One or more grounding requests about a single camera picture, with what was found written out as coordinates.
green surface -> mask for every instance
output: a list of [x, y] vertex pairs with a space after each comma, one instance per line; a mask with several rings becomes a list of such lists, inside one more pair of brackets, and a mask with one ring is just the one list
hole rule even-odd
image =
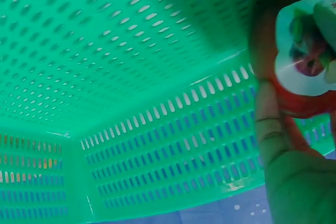
[[[264, 182], [258, 0], [0, 0], [0, 221], [90, 223]], [[329, 120], [299, 121], [333, 149]]]

hand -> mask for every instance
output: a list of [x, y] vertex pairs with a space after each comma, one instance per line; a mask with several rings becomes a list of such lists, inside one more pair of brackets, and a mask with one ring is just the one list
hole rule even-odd
[[[330, 117], [335, 132], [336, 113]], [[257, 94], [256, 133], [274, 223], [336, 223], [336, 161], [310, 148], [294, 120], [279, 113], [268, 82]]]

small toy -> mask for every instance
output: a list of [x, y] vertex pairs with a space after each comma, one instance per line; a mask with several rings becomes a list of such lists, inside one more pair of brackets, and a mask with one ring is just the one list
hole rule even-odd
[[256, 77], [293, 117], [336, 110], [336, 0], [265, 0], [261, 10], [250, 38]]

blue floor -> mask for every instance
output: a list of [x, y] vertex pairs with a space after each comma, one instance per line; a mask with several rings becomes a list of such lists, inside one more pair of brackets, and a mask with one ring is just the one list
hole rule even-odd
[[[335, 152], [327, 156], [335, 159]], [[265, 187], [170, 214], [111, 224], [272, 224]]]

perforated plastic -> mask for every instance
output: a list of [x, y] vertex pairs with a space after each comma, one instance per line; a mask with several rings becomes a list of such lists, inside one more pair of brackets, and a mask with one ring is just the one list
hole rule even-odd
[[[264, 182], [258, 0], [0, 0], [0, 221], [168, 212]], [[325, 116], [298, 121], [332, 150]]]

